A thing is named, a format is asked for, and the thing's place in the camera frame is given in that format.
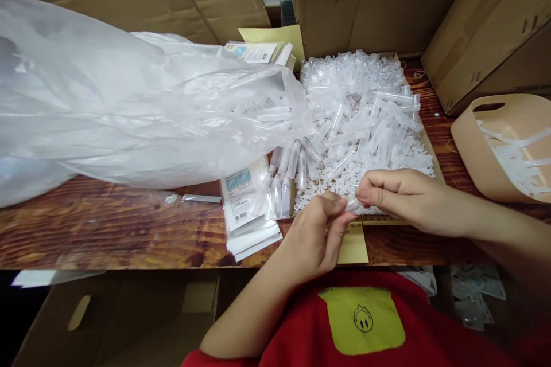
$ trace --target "cardboard box handle hole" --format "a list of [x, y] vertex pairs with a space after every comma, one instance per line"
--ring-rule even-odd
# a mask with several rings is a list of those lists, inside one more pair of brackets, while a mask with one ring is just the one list
[[497, 109], [501, 109], [503, 106], [505, 106], [504, 102], [487, 103], [487, 104], [479, 105], [479, 106], [475, 107], [472, 111], [473, 112], [489, 112], [489, 111], [494, 111], [494, 110], [497, 110]]
[[88, 308], [88, 305], [90, 304], [91, 299], [92, 297], [89, 295], [85, 295], [80, 299], [79, 303], [75, 308], [75, 312], [73, 313], [73, 316], [69, 320], [69, 325], [67, 326], [68, 331], [75, 331], [80, 326], [80, 323], [84, 318], [84, 314], [86, 313], [86, 309]]

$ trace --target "wooden tabletop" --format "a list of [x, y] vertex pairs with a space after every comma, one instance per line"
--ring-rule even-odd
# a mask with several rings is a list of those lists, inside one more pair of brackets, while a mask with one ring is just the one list
[[[421, 94], [421, 119], [446, 183], [480, 196], [419, 60], [405, 74]], [[176, 190], [130, 188], [78, 176], [30, 201], [0, 209], [0, 269], [166, 269], [261, 266], [267, 247], [236, 263], [226, 250], [221, 204], [181, 201], [181, 195], [219, 196], [219, 183]], [[551, 222], [548, 205], [510, 205]], [[280, 221], [285, 234], [290, 220]], [[369, 265], [450, 264], [486, 260], [470, 241], [425, 235], [409, 226], [364, 226]]]

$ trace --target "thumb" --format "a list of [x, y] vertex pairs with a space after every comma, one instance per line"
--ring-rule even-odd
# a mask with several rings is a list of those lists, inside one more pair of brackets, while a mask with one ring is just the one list
[[327, 269], [327, 271], [332, 270], [335, 268], [335, 265], [337, 265], [340, 246], [343, 243], [344, 235], [346, 235], [346, 228], [348, 224], [356, 218], [354, 212], [345, 212], [336, 218], [329, 226], [325, 240], [325, 256], [322, 261], [322, 266]]
[[328, 218], [342, 214], [346, 208], [346, 198], [331, 199], [329, 193], [324, 193], [319, 197], [322, 201], [323, 212]]
[[400, 195], [386, 189], [375, 186], [362, 189], [356, 193], [356, 198], [366, 205], [376, 206], [384, 212], [404, 216], [404, 209], [407, 206], [407, 195]]

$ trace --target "hand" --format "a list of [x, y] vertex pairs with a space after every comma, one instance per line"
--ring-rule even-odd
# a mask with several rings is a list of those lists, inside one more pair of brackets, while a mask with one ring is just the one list
[[347, 200], [333, 192], [316, 195], [294, 219], [272, 259], [294, 286], [331, 271], [337, 265], [346, 227], [356, 219], [344, 212]]
[[369, 171], [356, 198], [423, 232], [448, 237], [470, 236], [479, 205], [485, 203], [412, 169]]

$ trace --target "plastic bag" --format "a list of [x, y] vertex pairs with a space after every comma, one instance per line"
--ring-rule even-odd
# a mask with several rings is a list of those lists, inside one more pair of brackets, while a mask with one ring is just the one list
[[0, 208], [46, 193], [75, 176], [57, 162], [0, 158]]
[[[0, 0], [0, 88], [0, 156], [146, 188], [227, 177], [313, 131], [285, 67], [37, 0]], [[288, 119], [256, 118], [270, 107]]]

